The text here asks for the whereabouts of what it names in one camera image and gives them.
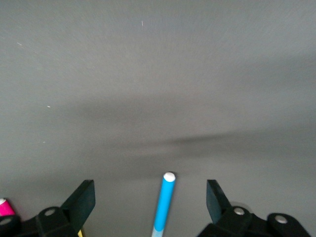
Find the magenta marker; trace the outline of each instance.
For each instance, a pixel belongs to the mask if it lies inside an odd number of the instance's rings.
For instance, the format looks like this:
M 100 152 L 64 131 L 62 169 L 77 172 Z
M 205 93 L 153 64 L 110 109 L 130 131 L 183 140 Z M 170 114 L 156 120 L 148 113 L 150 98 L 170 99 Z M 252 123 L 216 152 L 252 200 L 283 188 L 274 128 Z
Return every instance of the magenta marker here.
M 0 216 L 15 215 L 10 203 L 4 198 L 0 198 Z

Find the gray fabric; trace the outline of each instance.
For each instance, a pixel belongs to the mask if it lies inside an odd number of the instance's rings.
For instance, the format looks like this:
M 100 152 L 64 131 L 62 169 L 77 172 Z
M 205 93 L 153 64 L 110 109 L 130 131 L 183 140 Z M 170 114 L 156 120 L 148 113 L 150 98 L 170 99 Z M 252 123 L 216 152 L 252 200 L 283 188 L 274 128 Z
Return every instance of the gray fabric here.
M 25 220 L 84 179 L 87 237 L 210 222 L 206 180 L 316 236 L 315 1 L 1 1 L 0 196 Z

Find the blue marker barrel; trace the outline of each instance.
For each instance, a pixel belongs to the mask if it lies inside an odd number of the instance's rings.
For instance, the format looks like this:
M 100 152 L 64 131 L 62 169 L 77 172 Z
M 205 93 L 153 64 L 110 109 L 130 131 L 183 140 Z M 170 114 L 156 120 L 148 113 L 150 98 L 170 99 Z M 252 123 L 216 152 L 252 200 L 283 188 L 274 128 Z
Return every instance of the blue marker barrel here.
M 176 176 L 173 173 L 167 172 L 163 175 L 152 237 L 162 237 L 175 181 Z

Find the light blue marker section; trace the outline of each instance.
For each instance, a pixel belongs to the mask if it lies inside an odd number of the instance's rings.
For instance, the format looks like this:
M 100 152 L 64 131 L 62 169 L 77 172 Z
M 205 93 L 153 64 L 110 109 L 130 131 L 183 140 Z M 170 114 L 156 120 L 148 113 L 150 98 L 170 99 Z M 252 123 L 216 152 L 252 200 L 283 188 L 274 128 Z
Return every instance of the light blue marker section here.
M 173 173 L 167 172 L 163 175 L 152 237 L 162 237 L 175 181 L 176 176 Z

